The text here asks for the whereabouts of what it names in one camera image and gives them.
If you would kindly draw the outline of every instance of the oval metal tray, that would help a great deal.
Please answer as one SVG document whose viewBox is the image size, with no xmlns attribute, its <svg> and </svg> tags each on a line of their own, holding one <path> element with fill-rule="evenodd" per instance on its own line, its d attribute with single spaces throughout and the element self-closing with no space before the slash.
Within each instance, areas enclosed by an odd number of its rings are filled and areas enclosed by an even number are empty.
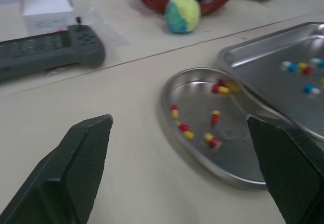
<svg viewBox="0 0 324 224">
<path fill-rule="evenodd" d="M 219 78 L 225 79 L 231 94 L 224 96 L 211 92 Z M 281 115 L 258 102 L 226 73 L 211 68 L 188 69 L 171 77 L 163 88 L 160 103 L 160 118 L 168 140 L 184 146 L 198 162 L 230 184 L 267 189 L 246 116 L 253 113 L 282 118 Z M 171 117 L 173 104 L 179 107 L 179 121 L 189 125 L 190 131 L 194 132 L 192 141 L 184 137 Z M 210 126 L 213 110 L 220 111 L 215 127 Z M 219 149 L 212 150 L 206 145 L 206 133 L 212 133 L 222 142 Z"/>
</svg>

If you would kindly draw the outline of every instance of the gray remote control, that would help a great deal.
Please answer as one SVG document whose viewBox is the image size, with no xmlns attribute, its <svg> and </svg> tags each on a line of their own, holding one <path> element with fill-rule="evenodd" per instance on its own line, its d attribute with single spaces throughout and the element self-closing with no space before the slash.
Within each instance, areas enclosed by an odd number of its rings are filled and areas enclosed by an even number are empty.
<svg viewBox="0 0 324 224">
<path fill-rule="evenodd" d="M 86 25 L 0 42 L 0 79 L 68 64 L 100 65 L 105 49 Z"/>
</svg>

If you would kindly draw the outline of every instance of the red and yellow capsule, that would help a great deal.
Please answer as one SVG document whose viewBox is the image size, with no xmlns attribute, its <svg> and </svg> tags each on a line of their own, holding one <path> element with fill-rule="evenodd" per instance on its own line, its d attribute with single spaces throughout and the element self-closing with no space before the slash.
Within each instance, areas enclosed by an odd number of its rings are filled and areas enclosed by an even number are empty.
<svg viewBox="0 0 324 224">
<path fill-rule="evenodd" d="M 230 90 L 227 87 L 220 86 L 219 84 L 214 84 L 212 88 L 212 92 L 215 94 L 217 93 L 229 94 Z"/>
<path fill-rule="evenodd" d="M 219 140 L 210 133 L 205 134 L 205 141 L 207 145 L 212 149 L 220 146 Z"/>
<path fill-rule="evenodd" d="M 215 126 L 218 122 L 219 119 L 219 111 L 218 110 L 214 110 L 212 112 L 212 118 L 211 118 L 211 126 Z"/>
<path fill-rule="evenodd" d="M 175 105 L 175 104 L 173 104 L 173 105 L 171 106 L 171 116 L 172 116 L 172 118 L 174 118 L 174 119 L 179 118 L 179 110 L 178 110 L 178 106 Z"/>
<path fill-rule="evenodd" d="M 193 132 L 185 131 L 183 134 L 189 140 L 192 140 L 194 138 L 194 133 Z"/>
</svg>

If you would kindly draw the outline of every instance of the white table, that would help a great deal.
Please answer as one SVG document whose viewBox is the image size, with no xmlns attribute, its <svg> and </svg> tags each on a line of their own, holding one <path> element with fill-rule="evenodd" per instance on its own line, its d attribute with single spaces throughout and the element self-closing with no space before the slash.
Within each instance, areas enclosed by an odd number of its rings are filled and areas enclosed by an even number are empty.
<svg viewBox="0 0 324 224">
<path fill-rule="evenodd" d="M 0 99 L 0 211 L 36 164 L 84 119 L 112 114 L 103 179 L 89 224 L 285 223 L 268 192 L 215 179 L 163 135 L 161 87 L 180 70 L 215 66 L 217 52 L 324 15 L 302 16 L 198 43 Z"/>
</svg>

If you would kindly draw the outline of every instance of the device screen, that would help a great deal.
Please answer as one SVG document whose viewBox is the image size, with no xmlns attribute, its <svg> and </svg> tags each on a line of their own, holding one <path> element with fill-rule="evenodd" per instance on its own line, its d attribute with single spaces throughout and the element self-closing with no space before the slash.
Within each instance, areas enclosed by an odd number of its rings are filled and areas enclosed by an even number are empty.
<svg viewBox="0 0 324 224">
<path fill-rule="evenodd" d="M 43 34 L 0 43 L 0 58 L 20 57 L 71 46 L 68 31 Z"/>
</svg>

